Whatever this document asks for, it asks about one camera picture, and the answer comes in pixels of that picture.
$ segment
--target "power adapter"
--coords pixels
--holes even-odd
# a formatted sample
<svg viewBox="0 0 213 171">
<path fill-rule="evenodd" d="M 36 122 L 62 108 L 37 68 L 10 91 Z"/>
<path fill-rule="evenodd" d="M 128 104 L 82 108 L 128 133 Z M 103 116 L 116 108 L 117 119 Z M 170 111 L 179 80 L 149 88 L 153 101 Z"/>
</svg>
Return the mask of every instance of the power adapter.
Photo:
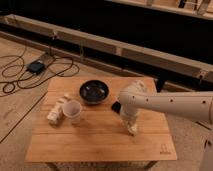
<svg viewBox="0 0 213 171">
<path fill-rule="evenodd" d="M 27 70 L 32 74 L 39 75 L 42 71 L 45 70 L 45 65 L 39 61 L 34 61 L 27 66 Z"/>
<path fill-rule="evenodd" d="M 55 61 L 55 58 L 48 53 L 42 54 L 36 61 L 30 63 L 27 66 L 27 70 L 32 74 L 39 75 L 43 72 L 48 66 L 50 66 Z"/>
</svg>

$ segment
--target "engraved logo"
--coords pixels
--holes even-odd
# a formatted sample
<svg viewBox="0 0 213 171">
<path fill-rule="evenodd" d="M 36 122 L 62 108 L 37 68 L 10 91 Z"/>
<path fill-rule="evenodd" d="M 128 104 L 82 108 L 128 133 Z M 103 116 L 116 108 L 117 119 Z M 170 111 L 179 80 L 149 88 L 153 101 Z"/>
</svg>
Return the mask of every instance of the engraved logo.
<svg viewBox="0 0 213 171">
<path fill-rule="evenodd" d="M 170 155 L 171 154 L 171 152 L 169 152 L 169 150 L 167 149 L 166 144 L 161 144 L 160 154 L 163 154 L 163 155 Z"/>
</svg>

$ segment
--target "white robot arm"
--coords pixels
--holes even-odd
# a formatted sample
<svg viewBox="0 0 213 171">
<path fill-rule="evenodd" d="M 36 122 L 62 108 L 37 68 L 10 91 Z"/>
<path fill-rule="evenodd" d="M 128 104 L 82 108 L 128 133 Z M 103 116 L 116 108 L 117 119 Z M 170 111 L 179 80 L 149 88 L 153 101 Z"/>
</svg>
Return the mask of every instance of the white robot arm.
<svg viewBox="0 0 213 171">
<path fill-rule="evenodd" d="M 120 115 L 130 120 L 133 118 L 133 122 L 137 119 L 139 108 L 209 124 L 213 121 L 213 92 L 148 93 L 143 82 L 134 81 L 119 93 L 118 101 L 122 105 Z M 213 170 L 213 133 L 211 135 L 201 166 L 202 171 Z"/>
</svg>

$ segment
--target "black cable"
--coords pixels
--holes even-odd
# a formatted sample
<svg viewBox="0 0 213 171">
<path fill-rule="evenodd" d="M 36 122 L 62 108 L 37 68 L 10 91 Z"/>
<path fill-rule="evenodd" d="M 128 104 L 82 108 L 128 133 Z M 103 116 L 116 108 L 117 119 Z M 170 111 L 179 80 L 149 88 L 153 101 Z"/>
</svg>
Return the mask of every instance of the black cable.
<svg viewBox="0 0 213 171">
<path fill-rule="evenodd" d="M 12 1 L 10 0 L 10 8 L 11 8 L 11 11 L 13 12 L 13 3 Z M 12 15 L 13 18 L 14 18 L 14 21 L 16 23 L 16 26 L 20 29 L 22 29 L 20 23 L 18 22 L 18 20 L 16 19 L 16 16 L 13 14 Z M 51 38 L 51 42 L 49 43 L 49 52 L 48 54 L 52 57 L 54 57 L 53 55 L 53 52 L 52 52 L 52 43 L 54 42 L 54 40 L 56 39 L 55 36 L 53 36 Z M 27 40 L 24 39 L 24 50 L 22 52 L 22 54 L 20 55 L 7 55 L 7 56 L 2 56 L 0 57 L 0 59 L 5 59 L 5 58 L 15 58 L 14 60 L 8 62 L 7 64 L 3 65 L 3 66 L 0 66 L 0 69 L 3 69 L 2 72 L 1 72 L 1 76 L 3 78 L 13 78 L 13 77 L 18 77 L 18 79 L 14 79 L 14 80 L 10 80 L 10 81 L 2 81 L 0 82 L 0 85 L 3 84 L 3 88 L 2 88 L 2 92 L 4 93 L 4 95 L 1 95 L 0 97 L 6 97 L 6 96 L 9 96 L 9 95 L 12 95 L 14 93 L 17 93 L 18 91 L 22 90 L 22 89 L 32 89 L 32 88 L 36 88 L 42 84 L 44 84 L 46 81 L 48 81 L 49 79 L 55 77 L 55 76 L 59 76 L 59 77 L 72 77 L 76 74 L 78 74 L 79 72 L 79 67 L 74 64 L 74 61 L 72 58 L 70 57 L 54 57 L 56 59 L 56 61 L 60 61 L 61 59 L 66 59 L 66 60 L 69 60 L 71 62 L 57 62 L 55 63 L 53 61 L 52 64 L 50 64 L 49 66 L 46 66 L 46 71 L 43 72 L 42 74 L 40 74 L 39 76 L 36 76 L 34 74 L 31 74 L 29 77 L 25 78 L 25 75 L 26 73 L 28 73 L 26 70 L 22 73 L 22 71 L 24 70 L 24 67 L 25 67 L 25 61 L 24 61 L 24 58 L 23 56 L 25 55 L 26 51 L 27 51 L 27 48 L 28 48 L 28 45 L 27 45 Z M 18 64 L 15 64 L 16 62 L 18 61 L 21 61 L 21 64 L 18 65 Z M 68 65 L 67 68 L 59 71 L 59 72 L 55 72 L 51 69 L 51 66 L 53 65 Z M 13 69 L 13 68 L 20 68 L 18 70 L 18 72 L 14 73 L 14 74 L 7 74 L 7 72 L 10 70 L 10 69 Z M 69 75 L 64 75 L 64 73 L 66 71 L 69 71 L 71 70 L 72 68 L 76 68 L 76 71 L 72 74 L 69 74 Z M 51 75 L 50 77 L 47 77 L 43 80 L 43 77 L 45 75 L 45 73 L 47 73 L 47 71 L 49 71 L 50 73 L 52 73 L 53 75 Z M 39 78 L 36 82 L 33 82 L 27 86 L 22 86 L 21 83 L 25 83 L 26 81 L 29 81 L 31 80 L 32 78 Z"/>
<path fill-rule="evenodd" d="M 206 126 L 206 125 L 202 124 L 201 122 L 195 122 L 195 123 L 196 123 L 196 124 L 198 124 L 199 126 L 201 126 L 201 127 L 205 128 L 205 129 L 209 130 L 209 131 L 211 131 L 211 130 L 212 130 L 211 128 L 209 128 L 208 126 Z"/>
<path fill-rule="evenodd" d="M 22 85 L 21 85 L 21 82 L 26 81 L 26 80 L 23 80 L 23 79 L 22 79 L 22 77 L 23 77 L 24 74 L 25 74 L 25 73 L 23 73 L 23 74 L 19 77 L 19 80 L 17 81 L 17 87 L 20 88 L 20 89 L 32 89 L 32 88 L 36 88 L 36 87 L 38 87 L 38 86 L 44 84 L 46 81 L 48 81 L 49 79 L 51 79 L 51 78 L 53 78 L 53 77 L 55 77 L 55 76 L 59 76 L 59 77 L 73 77 L 73 76 L 75 76 L 76 74 L 79 73 L 79 70 L 80 70 L 80 69 L 79 69 L 79 67 L 78 67 L 76 64 L 74 64 L 74 61 L 73 61 L 72 58 L 69 58 L 69 59 L 71 60 L 71 63 L 62 63 L 62 62 L 60 62 L 60 63 L 53 63 L 52 65 L 50 65 L 50 66 L 47 68 L 47 70 L 49 70 L 51 73 L 53 73 L 53 75 L 50 76 L 50 77 L 48 77 L 48 78 L 46 78 L 46 79 L 44 79 L 44 80 L 42 80 L 41 82 L 40 82 L 40 81 L 36 81 L 36 82 L 33 83 L 33 84 L 30 84 L 30 85 L 27 85 L 27 86 L 22 86 Z M 59 71 L 59 72 L 54 72 L 53 70 L 50 69 L 50 67 L 53 66 L 53 65 L 55 65 L 55 64 L 63 64 L 63 65 L 69 65 L 69 66 L 68 66 L 66 69 L 63 69 L 63 70 L 61 70 L 61 71 Z M 64 76 L 64 75 L 62 76 L 62 75 L 60 75 L 60 74 L 62 74 L 62 73 L 64 73 L 64 72 L 66 72 L 66 71 L 72 69 L 73 67 L 76 67 L 76 68 L 77 68 L 76 72 L 72 73 L 71 75 L 67 75 L 67 76 Z"/>
<path fill-rule="evenodd" d="M 37 104 L 45 97 L 47 92 L 45 92 L 36 103 L 24 114 L 24 116 L 10 129 L 10 131 L 0 140 L 0 144 L 4 142 L 4 140 L 13 132 L 13 130 L 28 116 L 28 114 L 37 106 Z"/>
<path fill-rule="evenodd" d="M 197 11 L 198 0 L 195 0 L 194 11 Z"/>
<path fill-rule="evenodd" d="M 187 0 L 180 0 L 178 8 L 184 8 Z"/>
</svg>

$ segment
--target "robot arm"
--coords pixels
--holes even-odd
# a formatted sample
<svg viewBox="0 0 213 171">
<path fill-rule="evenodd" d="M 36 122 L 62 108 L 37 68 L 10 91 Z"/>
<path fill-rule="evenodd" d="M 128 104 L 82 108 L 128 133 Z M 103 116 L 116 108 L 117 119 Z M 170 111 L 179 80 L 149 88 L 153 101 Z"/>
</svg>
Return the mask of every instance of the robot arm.
<svg viewBox="0 0 213 171">
<path fill-rule="evenodd" d="M 213 121 L 213 92 L 147 93 L 143 82 L 134 81 L 120 92 L 118 100 L 127 116 L 144 108 L 209 124 Z"/>
</svg>

